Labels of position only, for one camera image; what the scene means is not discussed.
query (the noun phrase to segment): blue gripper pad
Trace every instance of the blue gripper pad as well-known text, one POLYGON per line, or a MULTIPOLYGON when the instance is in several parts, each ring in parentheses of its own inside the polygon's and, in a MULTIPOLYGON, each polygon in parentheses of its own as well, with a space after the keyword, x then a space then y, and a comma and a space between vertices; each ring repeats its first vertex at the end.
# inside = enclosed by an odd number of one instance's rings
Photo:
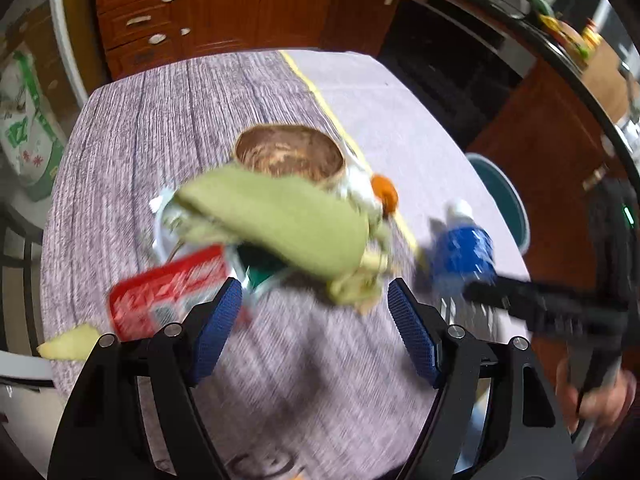
POLYGON ((213 372, 242 304, 242 285, 233 280, 193 346, 191 379, 198 384, 213 372))
POLYGON ((415 301, 415 298, 410 299, 405 294, 398 279, 389 283, 386 302, 402 342, 414 363, 415 371, 420 377, 427 379, 431 386, 437 388, 440 384, 440 371, 437 366, 436 345, 416 314, 412 300, 415 301))

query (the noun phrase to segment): white bottle cap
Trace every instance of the white bottle cap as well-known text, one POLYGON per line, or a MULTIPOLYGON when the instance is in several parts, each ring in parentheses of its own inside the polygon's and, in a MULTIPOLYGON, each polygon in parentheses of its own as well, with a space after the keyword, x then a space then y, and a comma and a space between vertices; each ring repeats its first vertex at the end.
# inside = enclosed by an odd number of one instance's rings
POLYGON ((469 202, 462 200, 452 200, 447 204, 447 223, 459 220, 461 218, 474 219, 474 212, 469 205, 469 202))

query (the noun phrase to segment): white and green bag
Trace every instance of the white and green bag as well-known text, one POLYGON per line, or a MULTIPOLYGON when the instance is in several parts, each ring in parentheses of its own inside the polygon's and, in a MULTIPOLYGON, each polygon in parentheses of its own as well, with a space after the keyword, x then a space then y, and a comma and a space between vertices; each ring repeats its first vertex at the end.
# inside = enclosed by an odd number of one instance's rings
POLYGON ((21 45, 0 74, 0 146, 34 202, 51 194, 63 152, 59 131, 42 95, 33 56, 21 45))

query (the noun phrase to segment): table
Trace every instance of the table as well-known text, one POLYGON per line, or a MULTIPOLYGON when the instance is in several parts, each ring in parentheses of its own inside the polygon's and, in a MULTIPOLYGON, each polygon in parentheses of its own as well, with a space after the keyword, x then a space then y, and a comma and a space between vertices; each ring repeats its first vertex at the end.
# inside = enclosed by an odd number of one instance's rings
MULTIPOLYGON (((494 240, 497 270, 527 277, 506 224, 463 153, 382 65, 359 54, 223 54, 117 81, 84 106, 45 234, 46 337, 83 322, 109 332, 108 290, 154 264, 149 200, 164 186, 177 187, 228 161, 237 134, 265 122, 348 134, 398 187, 419 245, 431 244, 431 225, 444 219, 446 201, 465 198, 494 240)), ((413 256, 395 228, 394 257, 409 283, 413 256)), ((222 459, 250 452, 267 460, 275 445, 295 455, 306 478, 332 480, 368 480, 404 462, 433 390, 416 376, 385 301, 360 317, 321 304, 303 282, 270 292, 258 306, 251 326, 231 336, 213 375, 193 392, 222 459)), ((500 323, 503 340, 524 332, 508 316, 500 323)), ((52 368, 68 396, 81 364, 52 368)), ((168 467, 144 381, 141 404, 154 459, 168 467)))

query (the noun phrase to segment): red and white package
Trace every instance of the red and white package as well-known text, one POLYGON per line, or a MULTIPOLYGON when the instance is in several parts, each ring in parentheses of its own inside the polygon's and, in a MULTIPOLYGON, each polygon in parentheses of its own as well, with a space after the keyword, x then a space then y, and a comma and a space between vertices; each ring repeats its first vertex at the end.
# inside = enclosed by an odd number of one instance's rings
POLYGON ((229 276, 224 247, 213 245, 117 283, 109 293, 116 335, 142 339, 183 322, 195 305, 213 300, 229 276))

